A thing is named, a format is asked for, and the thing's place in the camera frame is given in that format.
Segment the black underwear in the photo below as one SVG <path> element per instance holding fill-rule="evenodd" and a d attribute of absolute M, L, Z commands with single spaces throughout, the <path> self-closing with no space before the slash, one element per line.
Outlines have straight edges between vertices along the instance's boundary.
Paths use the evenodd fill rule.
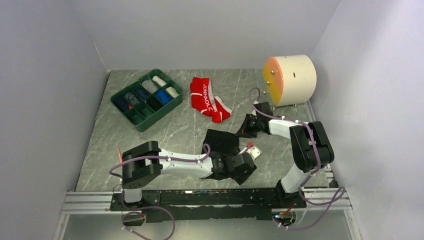
<path fill-rule="evenodd" d="M 203 144 L 211 150 L 212 174 L 206 179 L 223 180 L 231 178 L 235 171 L 232 158 L 240 152 L 239 137 L 234 133 L 208 129 Z"/>

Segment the red white underwear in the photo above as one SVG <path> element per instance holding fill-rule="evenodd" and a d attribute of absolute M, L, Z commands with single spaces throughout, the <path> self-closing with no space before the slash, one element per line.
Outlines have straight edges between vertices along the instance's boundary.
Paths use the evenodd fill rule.
<path fill-rule="evenodd" d="M 220 97 L 214 96 L 209 78 L 193 77 L 189 86 L 192 108 L 200 114 L 210 117 L 214 123 L 222 123 L 233 113 Z"/>

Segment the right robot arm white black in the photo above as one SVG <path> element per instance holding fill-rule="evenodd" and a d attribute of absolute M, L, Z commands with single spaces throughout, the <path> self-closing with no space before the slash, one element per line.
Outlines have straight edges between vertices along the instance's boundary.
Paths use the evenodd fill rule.
<path fill-rule="evenodd" d="M 276 204 L 286 208 L 294 201 L 293 193 L 297 193 L 316 171 L 334 161 L 334 150 L 320 121 L 303 122 L 274 116 L 268 102 L 255 103 L 253 109 L 253 113 L 245 116 L 236 136 L 256 138 L 262 132 L 291 142 L 294 163 L 279 181 L 282 189 L 274 195 Z"/>

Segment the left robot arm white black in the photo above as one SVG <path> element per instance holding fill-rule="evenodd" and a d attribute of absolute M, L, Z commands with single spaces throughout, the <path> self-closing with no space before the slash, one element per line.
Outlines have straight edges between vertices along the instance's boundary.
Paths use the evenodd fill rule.
<path fill-rule="evenodd" d="M 205 143 L 202 154 L 184 154 L 159 148 L 157 141 L 148 141 L 124 153 L 119 163 L 109 170 L 120 178 L 123 203 L 130 210 L 142 206 L 143 188 L 160 175 L 189 175 L 221 181 L 232 179 L 242 185 L 256 170 L 255 159 L 262 151 L 249 143 L 236 155 L 211 150 Z"/>

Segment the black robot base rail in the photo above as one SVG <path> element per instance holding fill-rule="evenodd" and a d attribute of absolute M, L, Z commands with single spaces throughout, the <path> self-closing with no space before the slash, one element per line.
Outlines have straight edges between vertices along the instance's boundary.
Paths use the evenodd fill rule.
<path fill-rule="evenodd" d="M 280 187 L 227 188 L 209 190 L 145 190 L 138 202 L 122 204 L 121 193 L 114 192 L 109 209 L 125 212 L 145 207 L 147 223 L 169 220 L 243 219 L 271 220 L 288 209 L 304 209 L 298 193 L 285 193 Z"/>

